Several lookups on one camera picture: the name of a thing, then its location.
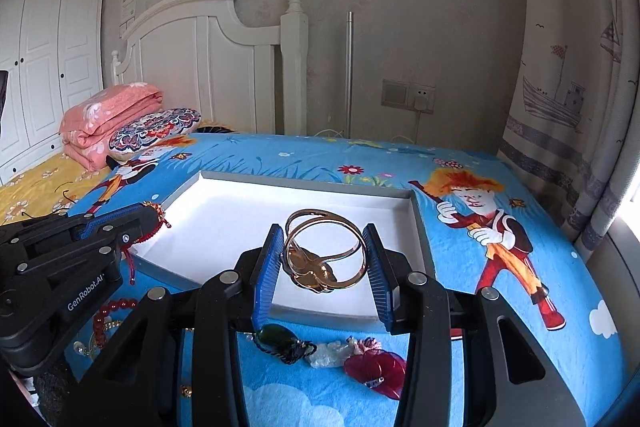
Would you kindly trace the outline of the white bed headboard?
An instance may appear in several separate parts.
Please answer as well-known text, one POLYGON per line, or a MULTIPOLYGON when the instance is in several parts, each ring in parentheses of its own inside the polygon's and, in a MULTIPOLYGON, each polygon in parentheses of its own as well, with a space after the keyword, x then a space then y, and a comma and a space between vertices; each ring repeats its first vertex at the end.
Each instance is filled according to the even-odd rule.
POLYGON ((235 130, 304 135, 309 23, 303 0, 286 1, 277 25, 250 27, 236 0, 162 0, 125 30, 113 81, 151 83, 166 106, 235 130))

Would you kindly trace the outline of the gold double ring bangle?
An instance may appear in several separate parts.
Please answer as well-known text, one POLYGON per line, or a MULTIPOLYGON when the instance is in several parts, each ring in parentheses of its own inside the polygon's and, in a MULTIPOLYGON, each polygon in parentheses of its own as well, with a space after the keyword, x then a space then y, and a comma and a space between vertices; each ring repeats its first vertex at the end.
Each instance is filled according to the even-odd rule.
POLYGON ((335 212, 306 208, 285 221, 284 273, 299 288, 329 294, 357 285, 367 272, 366 246, 355 223, 335 212))

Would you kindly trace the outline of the ship print curtain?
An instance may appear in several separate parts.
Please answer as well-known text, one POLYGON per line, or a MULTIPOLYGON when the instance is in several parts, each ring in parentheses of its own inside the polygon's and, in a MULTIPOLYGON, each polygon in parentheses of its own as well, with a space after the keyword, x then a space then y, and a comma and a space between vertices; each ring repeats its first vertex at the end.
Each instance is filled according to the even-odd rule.
POLYGON ((526 0, 499 154, 589 258, 639 169, 639 0, 526 0))

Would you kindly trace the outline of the white wardrobe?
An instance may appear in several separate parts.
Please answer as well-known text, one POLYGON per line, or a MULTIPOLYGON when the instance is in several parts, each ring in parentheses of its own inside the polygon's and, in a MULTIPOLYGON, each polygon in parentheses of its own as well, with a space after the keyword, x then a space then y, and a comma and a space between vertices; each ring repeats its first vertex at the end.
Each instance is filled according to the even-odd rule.
POLYGON ((1 0, 1 182, 62 150, 66 110, 103 89, 103 0, 1 0))

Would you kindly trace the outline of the clear crystal pendant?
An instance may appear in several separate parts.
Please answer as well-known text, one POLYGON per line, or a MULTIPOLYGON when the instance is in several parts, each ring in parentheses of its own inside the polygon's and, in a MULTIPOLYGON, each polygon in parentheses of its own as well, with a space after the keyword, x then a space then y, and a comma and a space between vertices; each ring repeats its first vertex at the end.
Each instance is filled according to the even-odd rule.
POLYGON ((318 343, 311 349, 304 360, 313 369, 337 369, 355 355, 364 355, 370 350, 380 350, 381 343, 374 337, 356 338, 349 336, 346 340, 335 340, 330 343, 318 343))

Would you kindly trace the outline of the yellow floral bed sheet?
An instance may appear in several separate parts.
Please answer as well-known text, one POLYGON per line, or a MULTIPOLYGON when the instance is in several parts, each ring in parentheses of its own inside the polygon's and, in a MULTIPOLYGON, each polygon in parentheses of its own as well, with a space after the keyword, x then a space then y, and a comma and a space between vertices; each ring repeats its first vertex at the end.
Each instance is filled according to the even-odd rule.
POLYGON ((70 210, 101 182, 110 169, 90 171, 65 154, 11 176, 0 188, 0 223, 11 223, 70 210))

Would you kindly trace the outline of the pink folded quilt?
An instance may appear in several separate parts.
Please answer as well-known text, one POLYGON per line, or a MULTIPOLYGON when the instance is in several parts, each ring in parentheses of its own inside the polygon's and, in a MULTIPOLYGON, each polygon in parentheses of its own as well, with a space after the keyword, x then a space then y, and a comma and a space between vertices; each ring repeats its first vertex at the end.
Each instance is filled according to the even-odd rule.
POLYGON ((88 171, 106 166, 108 141, 131 121, 162 107, 160 89, 145 82, 106 88, 63 115, 58 133, 63 153, 88 171))

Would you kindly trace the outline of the silver metal pole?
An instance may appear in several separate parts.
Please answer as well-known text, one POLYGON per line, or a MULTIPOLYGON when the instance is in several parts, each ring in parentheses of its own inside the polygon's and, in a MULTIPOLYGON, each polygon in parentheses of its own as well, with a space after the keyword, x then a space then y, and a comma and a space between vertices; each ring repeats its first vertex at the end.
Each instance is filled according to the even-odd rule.
POLYGON ((345 51, 345 136, 352 135, 352 76, 354 75, 354 12, 347 12, 345 51))

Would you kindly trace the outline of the grey shallow tray box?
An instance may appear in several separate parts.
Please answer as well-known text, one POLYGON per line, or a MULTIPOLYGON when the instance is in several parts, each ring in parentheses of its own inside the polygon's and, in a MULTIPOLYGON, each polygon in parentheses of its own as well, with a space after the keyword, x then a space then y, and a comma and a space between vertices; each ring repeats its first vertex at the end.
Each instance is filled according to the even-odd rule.
POLYGON ((285 247, 297 244, 320 257, 334 277, 358 273, 359 242, 374 225, 384 247, 406 256, 413 270, 435 273, 416 195, 405 188, 331 184, 204 171, 163 200, 166 225, 132 247, 136 267, 186 291, 235 267, 245 251, 273 234, 278 269, 272 319, 350 331, 381 332, 368 279, 315 293, 286 273, 285 247))

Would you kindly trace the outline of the gold bamboo bangle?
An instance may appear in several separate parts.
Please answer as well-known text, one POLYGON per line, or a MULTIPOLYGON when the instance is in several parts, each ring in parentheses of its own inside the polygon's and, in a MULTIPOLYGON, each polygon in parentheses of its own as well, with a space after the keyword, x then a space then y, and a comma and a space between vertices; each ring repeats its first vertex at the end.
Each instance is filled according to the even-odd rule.
POLYGON ((73 343, 74 351, 82 357, 94 360, 108 339, 108 333, 113 329, 118 329, 120 325, 122 325, 122 321, 113 320, 107 315, 106 319, 102 323, 99 323, 99 326, 101 326, 99 330, 100 335, 92 333, 88 343, 83 343, 79 340, 75 341, 73 343))

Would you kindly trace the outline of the patterned round pillow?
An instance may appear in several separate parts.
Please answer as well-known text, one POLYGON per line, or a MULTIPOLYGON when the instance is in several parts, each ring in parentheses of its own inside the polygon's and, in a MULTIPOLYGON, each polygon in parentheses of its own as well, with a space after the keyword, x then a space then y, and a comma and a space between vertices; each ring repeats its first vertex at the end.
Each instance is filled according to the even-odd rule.
POLYGON ((164 140, 191 133, 201 124, 201 119, 197 110, 184 107, 143 115, 112 134, 107 155, 120 162, 126 161, 164 140))

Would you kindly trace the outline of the wall switch socket panel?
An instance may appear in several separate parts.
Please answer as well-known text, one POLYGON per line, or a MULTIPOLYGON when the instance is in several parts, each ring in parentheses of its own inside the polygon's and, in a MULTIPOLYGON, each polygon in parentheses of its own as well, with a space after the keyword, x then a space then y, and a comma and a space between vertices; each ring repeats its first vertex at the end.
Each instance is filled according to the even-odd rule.
POLYGON ((381 104, 387 107, 431 114, 435 107, 436 88, 405 81, 384 79, 381 104))

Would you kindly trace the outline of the red flower hair clip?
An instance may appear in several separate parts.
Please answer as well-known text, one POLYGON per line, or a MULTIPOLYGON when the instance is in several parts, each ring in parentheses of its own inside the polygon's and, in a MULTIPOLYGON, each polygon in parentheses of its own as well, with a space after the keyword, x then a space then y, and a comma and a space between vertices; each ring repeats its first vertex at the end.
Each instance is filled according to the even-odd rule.
POLYGON ((368 389, 400 400, 406 376, 406 361, 395 352, 371 349, 362 355, 352 355, 344 363, 344 371, 368 389))

